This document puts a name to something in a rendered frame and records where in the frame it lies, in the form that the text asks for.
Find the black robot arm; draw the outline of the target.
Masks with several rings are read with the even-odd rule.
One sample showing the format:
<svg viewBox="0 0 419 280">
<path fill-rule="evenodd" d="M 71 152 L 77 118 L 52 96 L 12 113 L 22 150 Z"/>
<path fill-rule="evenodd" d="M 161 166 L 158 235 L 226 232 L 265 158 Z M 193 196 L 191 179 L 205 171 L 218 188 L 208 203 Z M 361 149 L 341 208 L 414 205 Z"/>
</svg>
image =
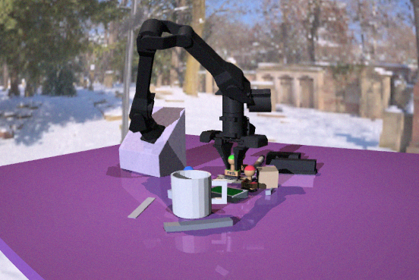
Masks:
<svg viewBox="0 0 419 280">
<path fill-rule="evenodd" d="M 172 35 L 162 37 L 162 32 Z M 156 93 L 150 92 L 150 80 L 157 49 L 183 47 L 208 70 L 219 88 L 215 94 L 222 95 L 222 112 L 244 112 L 244 103 L 249 112 L 272 112 L 270 89 L 250 89 L 250 81 L 243 71 L 235 64 L 221 59 L 191 26 L 170 20 L 149 19 L 143 22 L 136 44 L 140 57 L 128 130 L 140 132 L 140 140 L 154 144 L 165 130 L 165 126 L 157 124 L 152 117 Z"/>
</svg>

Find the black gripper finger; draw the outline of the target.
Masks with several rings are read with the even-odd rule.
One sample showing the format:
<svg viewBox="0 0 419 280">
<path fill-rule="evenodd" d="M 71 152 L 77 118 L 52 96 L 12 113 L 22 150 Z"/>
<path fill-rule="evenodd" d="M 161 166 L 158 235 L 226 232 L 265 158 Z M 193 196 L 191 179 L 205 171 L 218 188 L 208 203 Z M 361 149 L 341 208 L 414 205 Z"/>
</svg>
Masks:
<svg viewBox="0 0 419 280">
<path fill-rule="evenodd" d="M 228 162 L 229 156 L 232 155 L 232 146 L 234 143 L 229 143 L 225 145 L 215 145 L 213 144 L 213 147 L 215 147 L 221 156 L 223 162 L 225 163 L 226 168 L 229 170 L 231 168 L 231 164 Z"/>
<path fill-rule="evenodd" d="M 249 148 L 250 147 L 248 148 L 242 148 L 242 147 L 237 147 L 237 146 L 233 147 L 234 158 L 235 158 L 234 160 L 235 171 L 239 171 L 244 155 Z"/>
</svg>

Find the white mug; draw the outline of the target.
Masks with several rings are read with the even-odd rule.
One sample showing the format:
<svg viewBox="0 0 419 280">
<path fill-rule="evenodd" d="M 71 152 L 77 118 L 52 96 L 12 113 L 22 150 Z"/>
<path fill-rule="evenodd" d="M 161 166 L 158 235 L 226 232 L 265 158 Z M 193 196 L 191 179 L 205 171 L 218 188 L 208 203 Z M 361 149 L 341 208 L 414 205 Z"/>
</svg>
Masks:
<svg viewBox="0 0 419 280">
<path fill-rule="evenodd" d="M 207 171 L 174 171 L 171 174 L 172 211 L 184 219 L 204 218 L 212 204 L 227 204 L 227 179 L 212 179 Z M 222 197 L 212 197 L 212 186 L 222 185 Z"/>
</svg>

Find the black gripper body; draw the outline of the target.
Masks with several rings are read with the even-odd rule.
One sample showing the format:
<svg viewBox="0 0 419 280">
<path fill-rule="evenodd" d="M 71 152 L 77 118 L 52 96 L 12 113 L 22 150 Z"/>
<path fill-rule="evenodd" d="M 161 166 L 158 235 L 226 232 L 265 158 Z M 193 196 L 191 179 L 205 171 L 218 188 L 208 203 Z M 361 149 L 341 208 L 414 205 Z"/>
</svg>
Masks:
<svg viewBox="0 0 419 280">
<path fill-rule="evenodd" d="M 244 120 L 247 120 L 247 116 L 244 115 L 244 112 L 223 112 L 219 120 L 222 121 L 222 131 L 202 131 L 200 142 L 209 143 L 211 140 L 215 140 L 215 145 L 225 145 L 233 142 L 238 143 L 238 147 L 242 148 L 260 148 L 268 145 L 266 135 L 252 134 L 245 137 Z"/>
</svg>

